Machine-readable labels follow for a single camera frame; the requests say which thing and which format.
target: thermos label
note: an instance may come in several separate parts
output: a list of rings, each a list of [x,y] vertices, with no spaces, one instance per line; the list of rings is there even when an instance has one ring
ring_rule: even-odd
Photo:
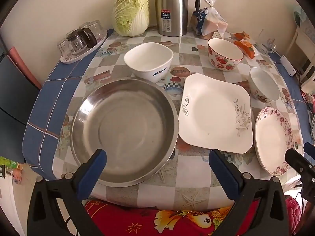
[[[171,11],[161,10],[162,31],[171,32]]]

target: plastic bag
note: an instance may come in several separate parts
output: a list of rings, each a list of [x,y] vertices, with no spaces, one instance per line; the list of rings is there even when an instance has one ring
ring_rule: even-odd
[[[216,0],[205,0],[209,7],[194,11],[191,18],[191,27],[197,35],[201,35],[203,39],[211,39],[213,32],[218,31],[223,38],[227,29],[227,22],[218,11],[213,7]]]

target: small white bowl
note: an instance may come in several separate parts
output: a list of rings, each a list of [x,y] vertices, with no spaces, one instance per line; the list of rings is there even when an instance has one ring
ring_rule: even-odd
[[[244,58],[239,47],[220,38],[212,38],[208,41],[208,51],[211,64],[222,71],[233,70]]]
[[[280,90],[271,76],[264,70],[253,67],[248,76],[251,94],[263,103],[277,101],[280,98]]]
[[[158,82],[170,69],[174,53],[160,43],[143,43],[128,51],[123,60],[135,76]]]

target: orange snack bag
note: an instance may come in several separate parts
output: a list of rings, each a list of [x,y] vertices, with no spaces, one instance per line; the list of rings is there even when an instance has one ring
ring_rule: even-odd
[[[242,32],[242,33],[236,33],[234,34],[235,38],[238,39],[239,41],[242,40],[242,39],[245,39],[245,40],[249,40],[250,37],[248,34],[246,34],[245,32]]]
[[[245,53],[249,58],[254,59],[255,51],[252,44],[247,40],[235,41],[234,44],[239,47],[243,53]]]

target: white square plate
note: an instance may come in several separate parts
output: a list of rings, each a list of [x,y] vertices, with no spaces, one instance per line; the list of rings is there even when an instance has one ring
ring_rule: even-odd
[[[237,154],[253,145],[250,97],[239,85],[188,76],[178,120],[179,135],[190,145]]]

